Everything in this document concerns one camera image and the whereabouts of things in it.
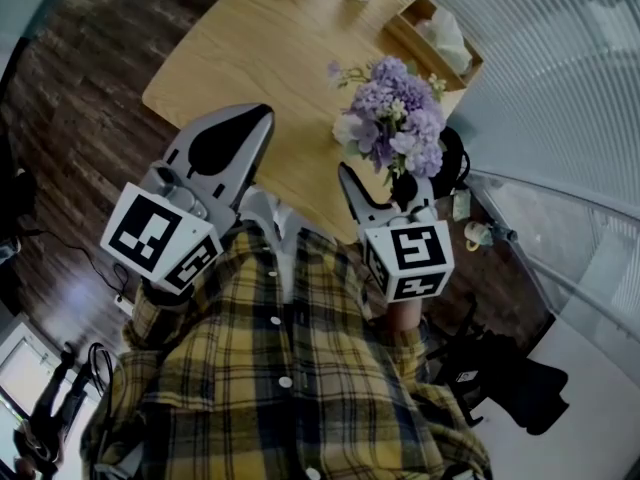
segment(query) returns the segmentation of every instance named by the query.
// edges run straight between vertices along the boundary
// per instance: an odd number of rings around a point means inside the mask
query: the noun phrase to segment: dark wood floor
[[[112,282],[112,260],[98,247],[103,228],[124,184],[137,182],[176,133],[142,105],[142,92],[215,1],[63,0],[24,52],[0,105],[14,156],[39,187],[25,225],[85,247]],[[476,320],[527,347],[548,317],[532,283],[505,244],[466,251],[462,227],[452,226],[456,270],[429,310],[453,330],[473,291]],[[81,253],[43,235],[24,240],[12,267],[21,280],[16,304],[53,341],[122,346],[127,317]]]

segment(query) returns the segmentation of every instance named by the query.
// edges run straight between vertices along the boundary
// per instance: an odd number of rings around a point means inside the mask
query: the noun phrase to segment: hand
[[[409,331],[420,325],[422,299],[391,302],[387,309],[387,327],[390,331]]]

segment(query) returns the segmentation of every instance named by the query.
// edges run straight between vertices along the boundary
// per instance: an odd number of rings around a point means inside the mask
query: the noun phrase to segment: green leaf
[[[360,154],[360,148],[355,140],[350,140],[344,147],[347,156],[355,156]]]
[[[409,62],[404,63],[407,66],[407,71],[410,75],[417,76],[418,74],[418,65],[415,60],[410,60]]]

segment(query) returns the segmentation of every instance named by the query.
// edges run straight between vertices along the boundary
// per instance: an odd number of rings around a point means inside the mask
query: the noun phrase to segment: flower bouquet
[[[442,167],[438,138],[445,128],[440,100],[445,81],[417,75],[415,64],[384,57],[365,69],[329,64],[329,77],[338,88],[361,83],[351,107],[336,120],[334,136],[348,154],[360,154],[378,172],[389,169],[385,184],[405,173],[432,178]]]

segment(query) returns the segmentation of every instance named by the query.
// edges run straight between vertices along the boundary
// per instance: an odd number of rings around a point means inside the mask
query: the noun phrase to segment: tissue box
[[[471,70],[458,76],[440,54],[416,30],[415,25],[421,20],[430,20],[437,6],[430,0],[413,0],[393,16],[385,28],[402,43],[415,57],[416,61],[426,67],[438,78],[447,81],[447,91],[466,89],[482,67],[482,57],[467,38],[464,45],[471,54]]]

